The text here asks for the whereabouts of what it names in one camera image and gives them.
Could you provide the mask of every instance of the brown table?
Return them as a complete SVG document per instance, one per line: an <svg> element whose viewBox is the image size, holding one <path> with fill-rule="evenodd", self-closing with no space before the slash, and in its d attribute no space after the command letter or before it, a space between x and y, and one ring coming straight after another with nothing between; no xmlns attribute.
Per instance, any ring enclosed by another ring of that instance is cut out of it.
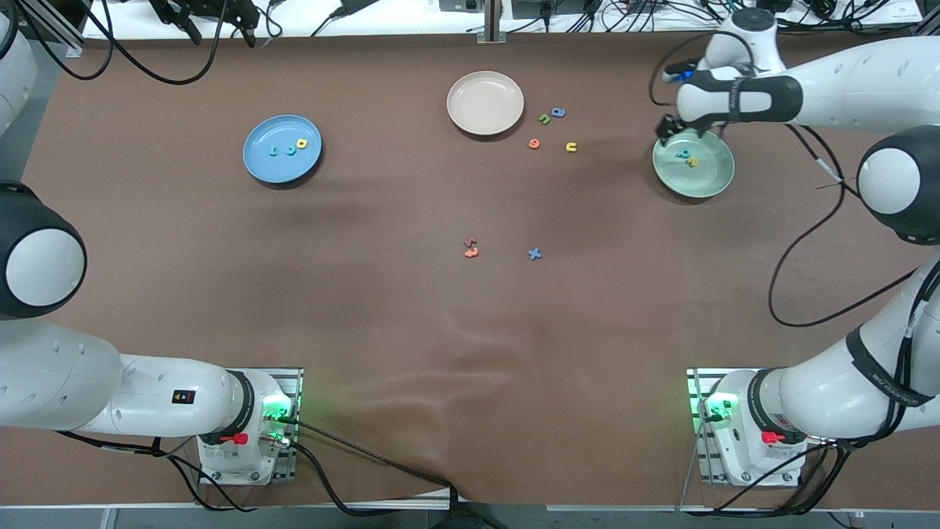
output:
<svg viewBox="0 0 940 529"><path fill-rule="evenodd" d="M783 127L728 130L737 176L713 200L689 204L658 184L651 130L663 109L646 83L682 37L282 40L223 45L188 88L122 58L93 83L63 76L24 181L90 255L82 291L51 319L127 353L303 366L304 419L444 475L475 501L674 505L693 440L687 367L792 364L884 302L814 329L768 315L776 259L837 195L817 189L831 180ZM781 38L794 64L858 42ZM137 54L183 77L207 51ZM519 83L526 111L511 135L476 141L451 124L445 98L486 69ZM540 125L553 106L567 117ZM314 178L290 191L255 183L241 157L251 128L281 113L311 118L326 146ZM875 140L826 137L849 172ZM578 153L564 152L568 141ZM468 235L479 240L473 260ZM544 256L535 263L533 247ZM779 310L829 313L925 256L849 199L794 252ZM52 432L2 435L0 503L189 500L161 461ZM940 508L934 435L902 433L855 455L822 505ZM343 498L433 489L306 442ZM686 503L728 495L694 481ZM324 500L306 466L248 498Z"/></svg>

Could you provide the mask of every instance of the blue plate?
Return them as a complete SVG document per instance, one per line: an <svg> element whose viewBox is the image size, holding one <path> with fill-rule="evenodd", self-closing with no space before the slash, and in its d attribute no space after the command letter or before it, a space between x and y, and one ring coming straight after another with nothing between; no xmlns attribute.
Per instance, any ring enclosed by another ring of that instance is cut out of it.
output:
<svg viewBox="0 0 940 529"><path fill-rule="evenodd" d="M306 148L298 149L297 140ZM293 148L294 154L288 155ZM285 114L260 123L244 141L242 158L252 176L267 184L287 184L306 175L320 161L323 139L310 120Z"/></svg>

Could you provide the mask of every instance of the white plate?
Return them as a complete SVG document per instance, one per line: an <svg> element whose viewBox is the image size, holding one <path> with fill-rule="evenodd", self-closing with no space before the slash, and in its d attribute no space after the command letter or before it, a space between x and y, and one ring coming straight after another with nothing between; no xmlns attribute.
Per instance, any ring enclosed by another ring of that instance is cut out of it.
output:
<svg viewBox="0 0 940 529"><path fill-rule="evenodd" d="M480 136L507 131L522 117L524 107L522 89L499 72L468 73L447 95L447 114L454 123Z"/></svg>

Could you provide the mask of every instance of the plate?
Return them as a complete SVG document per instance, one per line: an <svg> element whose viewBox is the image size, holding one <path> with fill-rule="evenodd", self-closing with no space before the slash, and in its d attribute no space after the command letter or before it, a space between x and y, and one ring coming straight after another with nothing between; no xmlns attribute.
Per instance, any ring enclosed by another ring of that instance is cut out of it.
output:
<svg viewBox="0 0 940 529"><path fill-rule="evenodd" d="M298 149L297 140L306 148ZM294 154L288 155L288 147ZM323 140L307 118L285 114L262 121L244 141L242 158L248 172L266 184L288 184L306 175L320 161Z"/></svg>
<svg viewBox="0 0 940 529"><path fill-rule="evenodd" d="M447 114L454 123L480 136L507 131L522 117L524 107L522 89L499 72L468 73L447 95Z"/></svg>
<svg viewBox="0 0 940 529"><path fill-rule="evenodd" d="M688 151L698 160L691 167L680 153ZM652 148L652 166L659 180L676 193L692 199L705 199L721 193L734 177L734 156L725 140L711 132L685 129Z"/></svg>

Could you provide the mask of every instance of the green plate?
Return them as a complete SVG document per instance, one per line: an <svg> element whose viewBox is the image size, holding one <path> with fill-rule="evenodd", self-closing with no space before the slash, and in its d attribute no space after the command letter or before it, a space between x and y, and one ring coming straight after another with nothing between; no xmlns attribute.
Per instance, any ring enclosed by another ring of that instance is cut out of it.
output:
<svg viewBox="0 0 940 529"><path fill-rule="evenodd" d="M682 151L698 160L691 167L680 158ZM692 199L713 197L725 190L734 177L734 156L720 137L706 132L686 129L671 137L663 145L659 141L652 148L652 166L659 180L676 193Z"/></svg>

